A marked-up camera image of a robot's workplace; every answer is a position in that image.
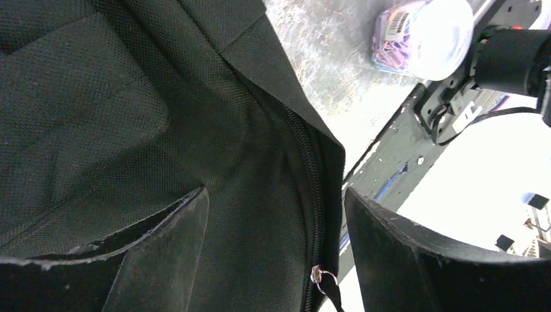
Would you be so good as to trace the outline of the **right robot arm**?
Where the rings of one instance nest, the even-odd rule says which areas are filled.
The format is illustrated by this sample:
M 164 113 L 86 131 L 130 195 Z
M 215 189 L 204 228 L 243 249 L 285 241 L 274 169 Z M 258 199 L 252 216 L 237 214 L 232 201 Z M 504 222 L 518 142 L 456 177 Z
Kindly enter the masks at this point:
M 482 43 L 474 82 L 482 89 L 537 98 L 536 108 L 519 107 L 478 116 L 474 121 L 516 114 L 540 114 L 550 126 L 550 31 L 499 29 Z

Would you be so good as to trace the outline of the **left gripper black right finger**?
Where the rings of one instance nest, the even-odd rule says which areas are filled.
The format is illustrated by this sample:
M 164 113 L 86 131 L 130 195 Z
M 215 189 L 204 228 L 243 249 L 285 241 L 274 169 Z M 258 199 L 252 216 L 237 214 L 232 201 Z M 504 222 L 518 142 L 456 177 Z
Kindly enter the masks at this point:
M 366 311 L 549 311 L 550 261 L 441 235 L 348 188 L 346 221 Z

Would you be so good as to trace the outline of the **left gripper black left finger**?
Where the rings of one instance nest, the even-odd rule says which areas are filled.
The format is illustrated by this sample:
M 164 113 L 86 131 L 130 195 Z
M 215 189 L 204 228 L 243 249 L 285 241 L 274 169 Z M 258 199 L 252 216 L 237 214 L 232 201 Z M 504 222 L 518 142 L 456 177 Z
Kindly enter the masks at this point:
M 186 311 L 205 236 L 203 187 L 69 253 L 1 258 L 2 311 Z

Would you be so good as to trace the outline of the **black student backpack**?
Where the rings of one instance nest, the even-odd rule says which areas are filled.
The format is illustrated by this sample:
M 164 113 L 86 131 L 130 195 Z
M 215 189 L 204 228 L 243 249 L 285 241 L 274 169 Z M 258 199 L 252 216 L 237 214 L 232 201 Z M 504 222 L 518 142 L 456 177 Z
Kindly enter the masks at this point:
M 1 258 L 203 187 L 186 311 L 340 307 L 343 169 L 262 1 L 1 2 Z

